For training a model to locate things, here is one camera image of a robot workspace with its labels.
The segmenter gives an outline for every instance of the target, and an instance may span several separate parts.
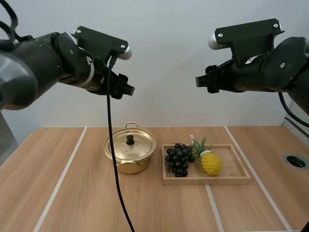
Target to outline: lid knob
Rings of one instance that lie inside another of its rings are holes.
[[[126,137],[126,144],[129,145],[129,146],[135,144],[135,141],[133,139],[134,139],[133,135],[128,135]]]

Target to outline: wooden tray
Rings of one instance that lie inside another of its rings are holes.
[[[163,185],[246,185],[251,181],[245,166],[231,144],[212,145],[211,151],[219,156],[223,163],[223,169],[217,176],[208,175],[200,159],[197,159],[193,163],[188,162],[187,177],[175,177],[175,173],[169,169],[165,161],[168,148],[174,148],[174,145],[162,145]]]

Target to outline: bunch of grapes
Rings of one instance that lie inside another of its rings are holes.
[[[167,149],[165,161],[169,163],[169,168],[173,170],[176,177],[186,177],[188,175],[187,162],[194,162],[192,147],[185,144],[175,144],[175,149]]]

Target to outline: screw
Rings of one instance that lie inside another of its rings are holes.
[[[89,66],[92,64],[92,59],[90,57],[86,57],[86,61]]]

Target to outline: round hole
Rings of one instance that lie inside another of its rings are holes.
[[[298,157],[296,157],[296,156],[288,156],[288,157],[286,158],[286,160],[287,160],[292,166],[297,167],[297,168],[304,168],[304,167],[306,166],[306,163],[305,163],[302,159],[300,159],[300,158],[298,158]]]

